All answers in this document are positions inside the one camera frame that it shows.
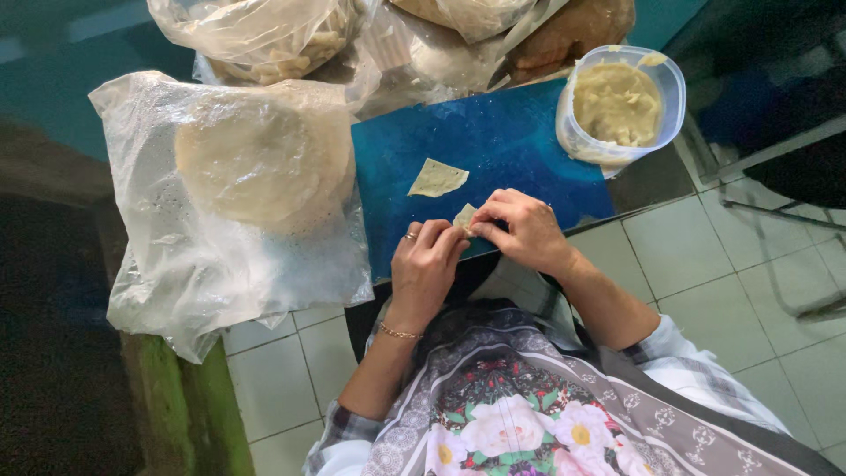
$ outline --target tiled floor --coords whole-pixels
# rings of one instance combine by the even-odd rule
[[[801,311],[846,293],[846,248],[832,232],[727,210],[787,202],[753,180],[702,185],[699,195],[570,238],[597,267],[661,312],[776,413],[794,437],[846,469],[846,318],[799,324]],[[826,219],[803,206],[804,216]],[[846,223],[843,212],[830,213]],[[513,264],[482,294],[520,306],[544,302],[536,274]],[[293,313],[274,330],[258,323],[224,336],[256,472],[295,474],[323,426],[327,403],[355,368],[340,308]]]

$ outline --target mashed filling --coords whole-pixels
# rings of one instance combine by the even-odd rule
[[[594,139],[648,147],[659,130],[661,95],[652,78],[637,68],[597,64],[576,78],[573,113]]]

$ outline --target blue cutting board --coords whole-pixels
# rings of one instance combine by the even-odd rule
[[[549,203],[562,230],[613,206],[599,166],[572,160],[555,137],[555,109],[566,79],[416,105],[353,125],[355,164],[374,281],[391,275],[391,257],[412,221],[452,221],[465,203],[479,207],[497,188]],[[426,158],[469,170],[456,191],[407,196]],[[494,249],[482,239],[463,257]]]

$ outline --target plastic bag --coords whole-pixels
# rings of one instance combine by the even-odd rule
[[[378,0],[147,0],[171,42],[217,75],[271,85],[298,79],[347,45]]]
[[[457,30],[468,43],[514,26],[536,0],[391,0],[410,14]]]
[[[372,299],[342,86],[205,86],[147,71],[89,98],[129,235],[115,328],[162,335],[199,363],[222,327]]]
[[[499,65],[496,55],[503,36],[468,45],[455,30],[382,4],[370,28],[356,40],[382,72],[379,89],[356,117],[364,120],[418,102],[433,104],[487,91]]]
[[[191,78],[213,86],[260,86],[253,80],[218,74],[208,58],[201,53],[196,54]],[[306,79],[343,85],[348,109],[356,113],[370,95],[379,88],[382,72],[364,47],[361,38],[358,38],[321,68],[310,73]]]

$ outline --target hand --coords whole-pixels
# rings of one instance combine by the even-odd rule
[[[508,223],[500,230],[494,220]],[[513,188],[497,189],[470,220],[470,231],[488,239],[507,257],[526,267],[561,278],[578,252],[564,238],[552,208]]]
[[[466,232],[447,220],[413,222],[391,260],[393,300],[385,325],[398,332],[422,334],[441,310],[455,281],[455,267],[461,252],[470,247]]]

